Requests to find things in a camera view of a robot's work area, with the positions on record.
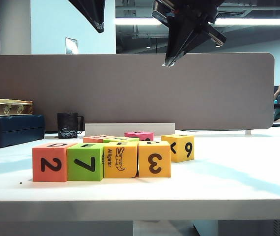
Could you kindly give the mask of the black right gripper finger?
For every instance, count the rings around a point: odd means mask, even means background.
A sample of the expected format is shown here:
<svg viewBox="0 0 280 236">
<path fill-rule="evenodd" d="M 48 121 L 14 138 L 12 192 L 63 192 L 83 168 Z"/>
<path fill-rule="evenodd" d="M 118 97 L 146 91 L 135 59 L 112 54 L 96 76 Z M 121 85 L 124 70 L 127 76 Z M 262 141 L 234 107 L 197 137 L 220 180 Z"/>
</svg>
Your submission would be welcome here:
<svg viewBox="0 0 280 236">
<path fill-rule="evenodd" d="M 203 24 L 170 24 L 169 27 L 169 67 L 183 57 L 202 34 Z"/>
<path fill-rule="evenodd" d="M 172 67 L 184 56 L 184 47 L 192 32 L 192 21 L 183 15 L 167 14 L 168 46 L 163 66 Z"/>
</svg>

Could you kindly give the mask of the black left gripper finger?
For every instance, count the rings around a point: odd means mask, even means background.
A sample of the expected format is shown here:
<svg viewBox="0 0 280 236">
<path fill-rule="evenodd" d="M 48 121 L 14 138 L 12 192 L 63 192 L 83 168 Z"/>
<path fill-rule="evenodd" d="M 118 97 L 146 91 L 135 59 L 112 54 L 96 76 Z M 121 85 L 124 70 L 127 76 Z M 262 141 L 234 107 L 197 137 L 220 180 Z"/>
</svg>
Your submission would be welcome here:
<svg viewBox="0 0 280 236">
<path fill-rule="evenodd" d="M 69 0 L 98 33 L 104 32 L 105 0 Z"/>
</svg>

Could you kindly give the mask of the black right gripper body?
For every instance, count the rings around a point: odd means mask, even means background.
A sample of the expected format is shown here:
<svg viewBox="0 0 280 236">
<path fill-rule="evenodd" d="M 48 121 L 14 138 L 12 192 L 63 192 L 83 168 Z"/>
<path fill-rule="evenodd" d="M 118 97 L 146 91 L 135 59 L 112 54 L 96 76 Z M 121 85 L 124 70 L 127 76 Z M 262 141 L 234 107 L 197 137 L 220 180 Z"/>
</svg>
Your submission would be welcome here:
<svg viewBox="0 0 280 236">
<path fill-rule="evenodd" d="M 152 17 L 168 28 L 167 14 L 179 14 L 188 17 L 192 24 L 203 24 L 202 34 L 197 38 L 196 47 L 207 40 L 212 40 L 216 46 L 222 46 L 226 37 L 216 30 L 215 22 L 218 8 L 222 0 L 155 0 Z"/>
</svg>

